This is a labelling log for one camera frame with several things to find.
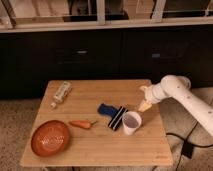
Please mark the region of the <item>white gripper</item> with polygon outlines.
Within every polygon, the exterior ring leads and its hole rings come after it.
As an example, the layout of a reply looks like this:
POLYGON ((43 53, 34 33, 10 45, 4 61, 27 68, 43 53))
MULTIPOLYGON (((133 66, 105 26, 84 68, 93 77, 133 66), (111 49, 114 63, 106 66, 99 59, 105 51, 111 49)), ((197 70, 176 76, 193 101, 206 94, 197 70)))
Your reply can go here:
POLYGON ((139 112, 145 112, 152 107, 152 104, 157 104, 167 97, 160 84, 141 86, 140 89, 144 92, 145 100, 141 101, 138 107, 139 112))

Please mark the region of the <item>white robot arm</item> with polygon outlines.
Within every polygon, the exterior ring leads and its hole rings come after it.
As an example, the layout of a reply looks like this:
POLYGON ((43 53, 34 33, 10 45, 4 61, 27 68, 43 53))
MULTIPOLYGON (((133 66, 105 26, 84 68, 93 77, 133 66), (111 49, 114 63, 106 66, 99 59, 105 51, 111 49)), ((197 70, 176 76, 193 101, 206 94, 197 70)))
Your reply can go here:
POLYGON ((144 99, 138 110, 145 112, 164 99, 173 98, 184 106, 184 108, 203 126, 213 137, 213 107, 195 96, 191 91, 191 82, 185 76, 167 75, 158 84, 141 86, 144 99))

